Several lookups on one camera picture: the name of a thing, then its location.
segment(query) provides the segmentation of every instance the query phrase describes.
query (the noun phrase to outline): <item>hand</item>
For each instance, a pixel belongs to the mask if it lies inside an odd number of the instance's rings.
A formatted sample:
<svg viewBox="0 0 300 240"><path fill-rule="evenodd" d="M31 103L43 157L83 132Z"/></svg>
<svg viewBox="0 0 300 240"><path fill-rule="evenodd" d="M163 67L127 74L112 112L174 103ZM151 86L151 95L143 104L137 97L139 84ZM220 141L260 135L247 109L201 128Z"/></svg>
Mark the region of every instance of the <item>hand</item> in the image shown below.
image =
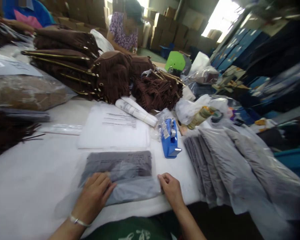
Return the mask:
<svg viewBox="0 0 300 240"><path fill-rule="evenodd" d="M14 20L14 19L5 19L4 18L4 21L5 21L5 24L10 27L18 26L18 23L19 23L17 20Z"/></svg>
<svg viewBox="0 0 300 240"><path fill-rule="evenodd" d="M173 211L176 212L186 207L182 198L180 182L169 173L158 175L158 178Z"/></svg>
<svg viewBox="0 0 300 240"><path fill-rule="evenodd" d="M91 224L103 209L116 185L116 183L111 183L106 173L94 173L86 181L72 210L72 216L85 224Z"/></svg>

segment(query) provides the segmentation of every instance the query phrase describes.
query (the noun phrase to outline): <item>gray fabric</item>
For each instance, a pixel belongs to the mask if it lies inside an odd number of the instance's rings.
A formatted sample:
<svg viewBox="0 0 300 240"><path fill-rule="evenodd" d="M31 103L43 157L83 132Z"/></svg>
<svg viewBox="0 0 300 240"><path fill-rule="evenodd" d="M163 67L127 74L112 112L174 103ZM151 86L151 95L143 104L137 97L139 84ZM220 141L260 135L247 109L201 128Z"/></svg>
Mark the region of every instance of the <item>gray fabric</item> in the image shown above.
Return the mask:
<svg viewBox="0 0 300 240"><path fill-rule="evenodd" d="M208 171L209 171L209 175L211 178L211 182L213 185L213 188L215 190L215 193L217 195L217 204L219 206L226 204L226 205L231 205L230 204L230 198L229 198L229 194L220 178L220 175L217 171L217 168L212 160L211 154L210 154L210 150L208 149L205 141L203 140L202 136L199 137L199 143L202 149L202 152L204 154L204 157L206 159L207 162L207 167L208 167Z"/></svg>
<svg viewBox="0 0 300 240"><path fill-rule="evenodd" d="M124 202L140 201L154 198L161 194L160 183L157 178L137 177L117 181L106 206Z"/></svg>
<svg viewBox="0 0 300 240"><path fill-rule="evenodd" d="M249 163L237 151L225 130L200 129L235 214L249 210L265 240L290 239L291 226L276 212Z"/></svg>
<svg viewBox="0 0 300 240"><path fill-rule="evenodd" d="M215 207L217 205L217 195L211 182L207 162L201 149L199 137L191 137L191 141L193 142L195 154L199 163L199 170L202 176L204 190L206 192L207 203L210 208Z"/></svg>
<svg viewBox="0 0 300 240"><path fill-rule="evenodd" d="M193 148L193 145L192 145L192 142L191 142L190 138L185 138L184 139L184 144L186 146L187 152L190 156L191 163L192 163L192 165L194 167L194 170L197 174L197 177L199 179L199 184L200 184L199 191L203 195L204 199L206 199L206 192L204 190L203 180L202 180L202 176L201 176L200 170L199 170L199 164L198 164L197 159L195 157L194 148Z"/></svg>
<svg viewBox="0 0 300 240"><path fill-rule="evenodd" d="M90 153L79 187L95 172L109 172L112 182L138 176L152 176L151 152Z"/></svg>
<svg viewBox="0 0 300 240"><path fill-rule="evenodd" d="M0 108L0 112L11 118L19 118L31 122L50 122L50 114L44 111Z"/></svg>
<svg viewBox="0 0 300 240"><path fill-rule="evenodd" d="M252 139L231 130L226 132L252 167L279 215L286 220L300 220L300 178Z"/></svg>

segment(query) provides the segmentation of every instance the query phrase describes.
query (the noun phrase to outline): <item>silver bracelet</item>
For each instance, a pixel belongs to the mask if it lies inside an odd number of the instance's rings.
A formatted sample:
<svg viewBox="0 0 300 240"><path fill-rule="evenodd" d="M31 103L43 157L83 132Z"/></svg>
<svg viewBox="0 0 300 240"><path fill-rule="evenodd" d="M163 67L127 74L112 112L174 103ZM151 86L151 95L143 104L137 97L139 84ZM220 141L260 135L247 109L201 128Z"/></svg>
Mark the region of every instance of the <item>silver bracelet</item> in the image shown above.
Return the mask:
<svg viewBox="0 0 300 240"><path fill-rule="evenodd" d="M70 218L70 222L72 222L74 224L79 224L79 225L84 226L84 227L90 227L91 226L91 224L85 224L84 222L80 221L79 218L75 218L71 214L69 215L69 218Z"/></svg>

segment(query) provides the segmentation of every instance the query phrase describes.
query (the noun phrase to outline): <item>floral shirt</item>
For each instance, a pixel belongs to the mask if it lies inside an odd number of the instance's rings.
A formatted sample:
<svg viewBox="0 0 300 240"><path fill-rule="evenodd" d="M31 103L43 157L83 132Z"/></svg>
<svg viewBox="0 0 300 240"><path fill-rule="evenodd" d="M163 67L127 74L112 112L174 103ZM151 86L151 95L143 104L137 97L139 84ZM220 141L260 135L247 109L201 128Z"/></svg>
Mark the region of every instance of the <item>floral shirt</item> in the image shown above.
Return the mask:
<svg viewBox="0 0 300 240"><path fill-rule="evenodd" d="M109 30L113 34L116 44L124 49L129 51L132 47L138 46L138 29L135 33L126 36L123 30L123 13L114 12L112 14Z"/></svg>

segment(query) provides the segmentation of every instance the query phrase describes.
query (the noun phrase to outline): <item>green shirt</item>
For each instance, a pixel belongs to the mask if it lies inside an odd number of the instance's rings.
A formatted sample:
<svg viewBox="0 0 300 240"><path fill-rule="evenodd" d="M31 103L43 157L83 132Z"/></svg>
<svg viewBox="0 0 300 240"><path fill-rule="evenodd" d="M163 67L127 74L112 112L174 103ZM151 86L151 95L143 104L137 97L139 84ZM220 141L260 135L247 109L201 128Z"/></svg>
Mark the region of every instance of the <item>green shirt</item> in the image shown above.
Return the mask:
<svg viewBox="0 0 300 240"><path fill-rule="evenodd" d="M154 218L130 217L97 228L86 240L171 240L171 234Z"/></svg>

